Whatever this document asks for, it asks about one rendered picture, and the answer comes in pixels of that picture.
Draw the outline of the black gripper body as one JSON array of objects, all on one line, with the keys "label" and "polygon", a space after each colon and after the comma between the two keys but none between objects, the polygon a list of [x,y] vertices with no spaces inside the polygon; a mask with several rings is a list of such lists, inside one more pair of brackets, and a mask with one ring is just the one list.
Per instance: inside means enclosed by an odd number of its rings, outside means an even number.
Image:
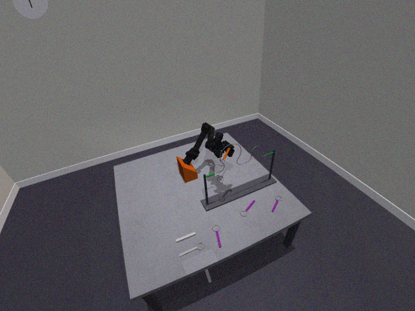
[{"label": "black gripper body", "polygon": [[[221,136],[221,135],[219,135],[219,136],[217,136],[217,138],[216,138],[216,140],[215,140],[215,148],[217,148],[217,147],[220,147],[220,150],[223,150],[223,152],[225,151],[226,152],[226,148],[225,149],[223,149],[222,148],[222,145],[223,145],[223,143],[224,143],[224,141],[222,142],[221,141],[221,139],[223,139],[223,137]],[[232,157],[232,155],[233,155],[233,153],[234,153],[234,149],[231,149],[229,152],[228,152],[228,156],[229,157]]]}]

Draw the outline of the white flat bar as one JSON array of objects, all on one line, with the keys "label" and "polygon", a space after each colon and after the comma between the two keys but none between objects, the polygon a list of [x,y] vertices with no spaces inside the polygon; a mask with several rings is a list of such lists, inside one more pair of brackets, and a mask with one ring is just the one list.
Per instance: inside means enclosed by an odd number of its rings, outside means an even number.
[{"label": "white flat bar", "polygon": [[191,234],[189,234],[187,236],[183,236],[183,237],[180,237],[180,238],[176,239],[176,243],[179,243],[179,242],[181,242],[181,241],[183,241],[183,240],[185,240],[187,238],[191,238],[193,236],[195,236],[195,232],[194,233],[191,233]]}]

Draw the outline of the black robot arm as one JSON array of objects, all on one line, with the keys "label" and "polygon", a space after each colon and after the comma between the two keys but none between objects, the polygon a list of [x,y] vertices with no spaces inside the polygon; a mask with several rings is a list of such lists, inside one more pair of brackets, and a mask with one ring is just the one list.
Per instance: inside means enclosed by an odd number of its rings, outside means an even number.
[{"label": "black robot arm", "polygon": [[[185,159],[183,159],[183,162],[185,164],[190,165],[190,162],[193,159],[195,160],[198,157],[198,155],[200,153],[199,148],[200,148],[200,146],[201,146],[201,144],[202,144],[202,142],[203,142],[203,140],[204,140],[207,133],[208,133],[208,135],[207,135],[207,141],[206,141],[205,147],[207,149],[209,149],[211,152],[213,152],[217,158],[222,157],[222,153],[224,153],[224,152],[220,150],[220,147],[215,148],[215,144],[216,144],[215,140],[216,140],[217,136],[219,136],[219,135],[221,135],[223,137],[223,134],[220,133],[220,132],[217,132],[216,135],[215,135],[215,138],[214,138],[214,130],[215,130],[215,128],[212,127],[210,124],[208,124],[206,122],[204,122],[202,124],[201,133],[200,133],[194,147],[192,147],[190,149],[190,151],[187,151],[185,153],[186,157],[185,157]],[[221,155],[220,155],[220,153],[221,153]]]}]

